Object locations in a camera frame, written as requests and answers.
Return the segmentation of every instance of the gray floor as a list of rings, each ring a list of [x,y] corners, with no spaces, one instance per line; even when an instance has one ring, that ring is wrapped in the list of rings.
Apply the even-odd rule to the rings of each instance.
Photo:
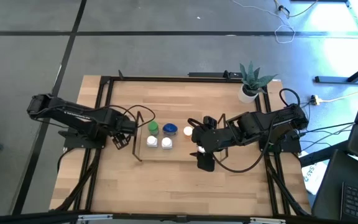
[[[281,0],[291,12],[309,3]],[[273,11],[272,0],[243,1]],[[0,1],[0,30],[71,30],[79,0]],[[296,31],[357,32],[358,25],[343,3],[318,3],[290,19]],[[274,31],[280,22],[256,9],[230,0],[152,1],[89,0],[80,30],[248,30]],[[49,92],[55,81],[68,37],[0,37],[0,215],[8,214],[39,126],[25,109],[30,97]],[[358,91],[358,86],[315,84],[313,77],[346,77],[358,71],[358,37],[296,37],[278,44],[274,37],[77,37],[59,96],[75,101],[83,75],[183,76],[188,72],[238,71],[253,61],[261,75],[278,73],[283,85],[328,100]],[[288,94],[287,99],[294,100]],[[310,129],[352,121],[358,95],[311,107]],[[24,212],[44,212],[53,192],[56,163],[63,139],[49,127]],[[349,133],[330,137],[335,144]],[[324,134],[308,134],[317,140]],[[318,145],[312,152],[323,148]]]

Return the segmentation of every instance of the potted plant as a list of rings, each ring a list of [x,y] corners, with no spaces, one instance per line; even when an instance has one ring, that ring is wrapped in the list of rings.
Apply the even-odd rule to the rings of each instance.
[[[277,75],[266,75],[264,77],[258,78],[260,68],[257,68],[254,71],[254,66],[250,62],[248,66],[248,73],[244,66],[240,63],[240,70],[242,73],[242,86],[238,92],[239,100],[243,103],[252,102],[258,93],[263,92],[262,87],[267,85],[273,78]]]

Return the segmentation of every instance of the black cable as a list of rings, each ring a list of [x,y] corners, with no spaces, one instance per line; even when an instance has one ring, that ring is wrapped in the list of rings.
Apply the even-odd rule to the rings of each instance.
[[[300,142],[310,142],[313,144],[327,144],[328,146],[332,146],[330,145],[330,143],[326,143],[326,142],[314,142],[314,141],[307,141],[307,140],[301,140]]]
[[[344,125],[348,125],[348,124],[354,124],[354,122],[349,122],[349,123],[344,123],[344,124],[337,124],[337,125],[328,126],[328,127],[325,127],[325,128],[318,128],[318,129],[314,129],[314,130],[311,130],[311,131],[305,131],[303,133],[310,133],[310,132],[315,132],[315,131],[319,131],[319,130],[322,130],[322,129],[335,128],[335,127],[344,126]]]
[[[283,91],[290,91],[291,93],[293,93],[294,95],[295,95],[295,97],[296,97],[296,100],[297,100],[297,102],[298,102],[298,106],[300,106],[301,105],[301,99],[299,98],[299,96],[298,96],[298,94],[295,92],[295,91],[293,91],[293,90],[291,90],[291,89],[289,89],[289,88],[284,88],[284,89],[281,89],[279,92],[278,92],[278,95],[280,96],[280,99],[281,99],[281,101],[283,101],[283,103],[285,104],[285,106],[288,106],[288,103],[283,99],[283,96],[282,96],[282,92]]]
[[[311,118],[310,102],[307,103],[306,105],[302,106],[301,108],[305,108],[306,106],[309,106],[309,113],[307,115],[308,115],[308,120],[310,121],[310,118]],[[341,134],[344,131],[351,131],[351,130],[342,130],[342,131],[340,131],[338,133],[334,133],[334,135]],[[303,132],[303,133],[308,133],[308,132],[333,134],[333,133],[330,133],[329,131],[313,131],[313,130],[309,131],[308,128],[306,128],[306,132]]]
[[[128,112],[128,113],[131,113],[129,110],[132,109],[132,108],[135,108],[135,107],[137,107],[137,106],[138,106],[138,107],[141,107],[141,108],[145,108],[145,109],[149,110],[149,111],[153,114],[153,118],[152,118],[152,119],[150,119],[150,120],[144,122],[143,124],[141,124],[141,125],[139,125],[139,126],[137,127],[137,128],[140,128],[140,127],[142,127],[143,125],[152,122],[152,121],[155,119],[155,113],[154,113],[154,111],[152,111],[152,110],[151,110],[150,108],[148,108],[148,107],[145,107],[145,106],[142,106],[142,105],[134,105],[134,106],[131,106],[130,108],[128,108],[128,110],[125,111],[124,115],[125,115],[127,112]]]
[[[234,169],[230,169],[228,167],[226,167],[225,165],[223,165],[219,159],[216,158],[216,156],[212,153],[212,156],[214,157],[214,160],[223,168],[223,169],[226,169],[227,171],[230,171],[230,172],[233,172],[233,173],[244,173],[244,172],[247,172],[247,171],[250,171],[251,169],[253,169],[259,162],[260,160],[263,158],[264,154],[266,153],[267,151],[267,148],[269,146],[269,141],[270,141],[270,136],[272,134],[272,129],[273,129],[273,122],[274,120],[276,120],[276,118],[278,118],[278,116],[274,117],[272,122],[270,123],[270,128],[269,128],[269,131],[268,131],[268,136],[267,136],[267,141],[266,141],[266,144],[265,144],[265,147],[264,147],[264,150],[262,150],[262,152],[260,153],[260,156],[259,158],[248,168],[246,169],[243,169],[243,170],[234,170]]]
[[[68,148],[60,157],[59,157],[59,160],[57,161],[57,172],[59,173],[59,169],[60,169],[60,162],[62,161],[63,157],[71,152],[71,150],[73,150],[74,148]]]
[[[99,111],[99,110],[103,110],[103,109],[106,109],[106,108],[110,108],[110,107],[115,107],[115,108],[120,108],[122,110],[124,110],[124,113],[123,115],[125,115],[127,112],[133,117],[134,120],[136,120],[134,114],[132,114],[129,109],[126,109],[125,107],[123,106],[118,106],[118,105],[107,105],[107,106],[102,106],[100,108],[96,108],[96,109],[79,109],[79,108],[76,108],[75,106],[65,106],[65,107],[69,107],[69,108],[73,108],[73,109],[78,109],[78,110],[81,110],[81,111]]]
[[[59,127],[59,128],[68,128],[68,127],[66,127],[66,126],[62,126],[62,125],[55,124],[55,123],[51,123],[51,122],[47,122],[47,121],[41,121],[41,120],[38,120],[38,119],[32,119],[32,120],[38,121],[38,122],[41,122],[41,123],[45,123],[45,124],[54,125],[54,126]]]

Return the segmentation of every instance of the desk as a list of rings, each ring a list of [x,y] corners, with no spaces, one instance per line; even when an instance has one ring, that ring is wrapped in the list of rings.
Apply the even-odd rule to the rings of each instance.
[[[100,76],[84,76],[77,103],[95,105]],[[255,111],[255,103],[243,104],[237,99],[239,83],[136,82],[115,81],[111,104],[130,107],[140,104],[156,113],[157,121],[175,123],[187,118],[202,120],[210,115],[227,118],[245,111]],[[278,91],[280,81],[268,86],[272,110],[283,108]],[[262,111],[264,99],[260,97]],[[141,110],[148,120],[151,115]],[[258,143],[232,147],[224,164],[233,169],[250,166],[260,155]],[[63,159],[50,208],[59,206],[78,182],[84,149],[74,149]],[[292,154],[281,155],[285,182],[303,207],[310,212],[301,166]],[[80,208],[85,206],[87,186]],[[276,187],[278,209],[282,201]],[[131,147],[118,151],[110,140],[101,151],[92,212],[189,214],[189,215],[258,215],[271,216],[264,161],[245,174],[233,174],[219,166],[212,173],[199,170],[194,161],[139,162]]]

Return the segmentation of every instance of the wooden board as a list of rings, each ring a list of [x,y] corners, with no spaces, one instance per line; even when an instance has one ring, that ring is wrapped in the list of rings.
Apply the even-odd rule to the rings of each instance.
[[[78,96],[79,104],[94,106],[99,79],[100,76],[84,77]],[[236,83],[114,82],[111,104],[126,108],[136,104],[147,106],[155,111],[156,121],[160,123],[182,123],[188,118],[201,121],[206,115],[218,119],[222,113],[226,113],[226,118],[231,118],[245,111],[255,111],[255,103],[243,104],[237,99],[239,88],[240,84]],[[272,82],[268,86],[272,110],[283,107],[278,98],[281,88],[280,82]],[[145,120],[151,118],[147,110],[139,111]],[[76,185],[83,154],[82,149],[76,149],[62,159],[50,208],[59,206]],[[231,147],[229,157],[223,163],[232,169],[243,169],[254,163],[259,155],[257,143]],[[291,154],[284,154],[282,163],[288,188],[301,206],[310,211],[299,161]],[[278,189],[277,195],[281,206]],[[85,196],[84,193],[81,208],[84,207]],[[132,148],[118,151],[111,141],[101,153],[92,211],[272,214],[263,161],[244,174],[230,173],[218,165],[214,172],[205,172],[199,170],[192,160],[139,162],[132,155]]]

